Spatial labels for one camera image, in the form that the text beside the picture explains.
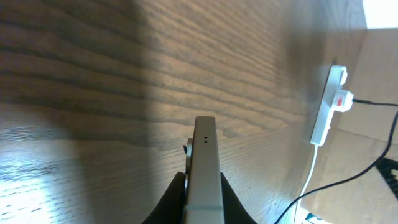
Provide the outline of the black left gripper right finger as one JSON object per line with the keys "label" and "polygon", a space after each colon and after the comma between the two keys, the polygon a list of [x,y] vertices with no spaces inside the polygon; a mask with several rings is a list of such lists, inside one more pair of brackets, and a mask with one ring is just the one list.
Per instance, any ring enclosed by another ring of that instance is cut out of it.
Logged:
{"label": "black left gripper right finger", "polygon": [[226,224],[256,224],[248,214],[230,186],[224,174],[221,172],[221,186],[223,195],[224,221]]}

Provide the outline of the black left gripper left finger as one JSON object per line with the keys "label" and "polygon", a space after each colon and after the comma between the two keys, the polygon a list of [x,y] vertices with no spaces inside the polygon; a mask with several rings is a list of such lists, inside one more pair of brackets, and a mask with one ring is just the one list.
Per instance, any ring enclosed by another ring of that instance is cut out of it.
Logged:
{"label": "black left gripper left finger", "polygon": [[181,224],[185,205],[185,174],[178,172],[155,209],[142,224]]}

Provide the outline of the Galaxy smartphone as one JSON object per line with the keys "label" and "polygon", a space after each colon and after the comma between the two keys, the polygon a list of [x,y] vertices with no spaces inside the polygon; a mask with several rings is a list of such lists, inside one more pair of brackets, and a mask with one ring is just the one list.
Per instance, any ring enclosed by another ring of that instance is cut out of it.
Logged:
{"label": "Galaxy smartphone", "polygon": [[214,117],[197,117],[193,137],[187,141],[185,205],[182,223],[224,223],[220,160]]}

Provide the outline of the white usb charger adapter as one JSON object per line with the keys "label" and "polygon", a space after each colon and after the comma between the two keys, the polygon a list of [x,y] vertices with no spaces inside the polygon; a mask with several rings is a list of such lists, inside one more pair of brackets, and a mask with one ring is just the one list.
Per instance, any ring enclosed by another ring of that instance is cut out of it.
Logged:
{"label": "white usb charger adapter", "polygon": [[354,95],[348,90],[337,90],[331,108],[334,111],[345,112],[351,109]]}

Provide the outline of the brown wooden side panel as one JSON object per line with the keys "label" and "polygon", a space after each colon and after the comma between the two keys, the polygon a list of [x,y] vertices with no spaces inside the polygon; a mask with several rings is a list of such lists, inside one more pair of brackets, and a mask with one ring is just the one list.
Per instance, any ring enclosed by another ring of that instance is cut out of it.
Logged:
{"label": "brown wooden side panel", "polygon": [[[319,149],[307,187],[313,190],[347,179],[375,161],[386,147],[397,111],[397,29],[370,29],[348,89],[355,103],[335,114]],[[330,223],[397,223],[397,199],[377,169],[362,177],[305,197],[302,207]]]}

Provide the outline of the white power strip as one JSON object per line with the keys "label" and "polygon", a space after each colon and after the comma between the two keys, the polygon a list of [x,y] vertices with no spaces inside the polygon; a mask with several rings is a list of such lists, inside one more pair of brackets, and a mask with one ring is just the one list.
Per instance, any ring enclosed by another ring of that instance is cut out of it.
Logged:
{"label": "white power strip", "polygon": [[331,120],[334,110],[332,108],[333,99],[338,90],[346,82],[348,73],[345,66],[332,65],[326,80],[326,84],[322,94],[320,108],[318,110],[317,119],[313,128],[310,143],[315,146],[322,146],[326,140],[330,129]]}

